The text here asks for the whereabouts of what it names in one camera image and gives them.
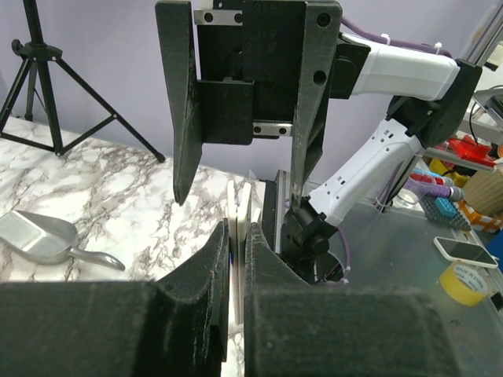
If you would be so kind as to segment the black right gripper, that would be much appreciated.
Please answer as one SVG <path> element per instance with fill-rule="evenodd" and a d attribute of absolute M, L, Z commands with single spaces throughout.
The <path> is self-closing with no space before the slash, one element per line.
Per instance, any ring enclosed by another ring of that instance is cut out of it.
<path fill-rule="evenodd" d="M 340 4 L 215 1 L 192 13 L 189 1 L 158 1 L 155 15 L 173 125 L 176 203 L 188 197 L 203 143 L 249 145 L 273 127 L 292 132 L 290 208 L 297 212 L 322 155 Z"/>

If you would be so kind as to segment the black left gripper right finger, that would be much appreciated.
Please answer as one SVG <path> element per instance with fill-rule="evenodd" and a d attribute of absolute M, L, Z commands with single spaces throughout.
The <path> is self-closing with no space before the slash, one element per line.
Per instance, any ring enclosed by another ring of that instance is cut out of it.
<path fill-rule="evenodd" d="M 459 376 L 433 301 L 411 287 L 311 286 L 247 230 L 247 376 Z"/>

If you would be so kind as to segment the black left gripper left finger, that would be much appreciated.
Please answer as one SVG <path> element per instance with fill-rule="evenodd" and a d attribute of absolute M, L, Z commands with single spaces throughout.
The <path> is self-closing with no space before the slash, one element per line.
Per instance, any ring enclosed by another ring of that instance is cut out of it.
<path fill-rule="evenodd" d="M 229 226 L 157 281 L 3 283 L 4 376 L 218 376 Z"/>

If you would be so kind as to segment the metal litter scoop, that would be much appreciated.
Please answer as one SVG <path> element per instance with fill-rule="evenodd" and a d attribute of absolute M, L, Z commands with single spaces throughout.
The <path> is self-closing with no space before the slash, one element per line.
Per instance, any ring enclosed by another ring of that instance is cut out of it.
<path fill-rule="evenodd" d="M 125 265 L 116 257 L 78 248 L 78 230 L 59 218 L 11 210 L 1 216 L 1 242 L 22 258 L 41 265 L 58 265 L 70 258 L 123 271 Z"/>

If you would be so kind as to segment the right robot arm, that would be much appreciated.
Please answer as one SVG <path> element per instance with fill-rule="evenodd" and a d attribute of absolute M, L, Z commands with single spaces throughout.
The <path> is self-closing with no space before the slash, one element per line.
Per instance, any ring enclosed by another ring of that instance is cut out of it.
<path fill-rule="evenodd" d="M 205 144 L 249 145 L 266 126 L 292 137 L 281 259 L 308 283 L 350 209 L 406 159 L 455 133 L 481 68 L 441 48 L 340 31 L 336 1 L 159 1 L 156 25 L 174 131 L 173 191 L 184 203 Z M 331 99 L 391 95 L 371 137 L 303 193 L 322 154 Z"/>

